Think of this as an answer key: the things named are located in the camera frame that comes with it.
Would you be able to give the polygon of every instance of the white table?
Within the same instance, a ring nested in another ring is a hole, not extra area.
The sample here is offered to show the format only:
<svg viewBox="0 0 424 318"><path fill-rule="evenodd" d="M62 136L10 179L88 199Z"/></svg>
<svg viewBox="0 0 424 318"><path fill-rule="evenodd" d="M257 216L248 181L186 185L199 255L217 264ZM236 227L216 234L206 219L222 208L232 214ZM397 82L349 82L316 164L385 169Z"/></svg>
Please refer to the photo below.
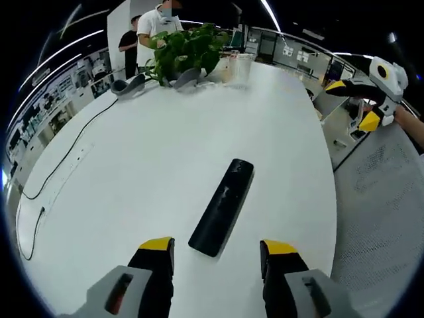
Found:
<svg viewBox="0 0 424 318"><path fill-rule="evenodd" d="M83 125L115 96L78 113L47 146L25 187L38 191ZM219 258L187 244L233 158L255 175ZM86 290L127 264L148 239L176 239L170 317L265 317L261 239L294 245L329 275L336 195L320 122L301 82L253 64L251 88L211 85L192 94L149 83L83 133L40 197L22 200L18 231L25 269L54 313L73 313Z"/></svg>

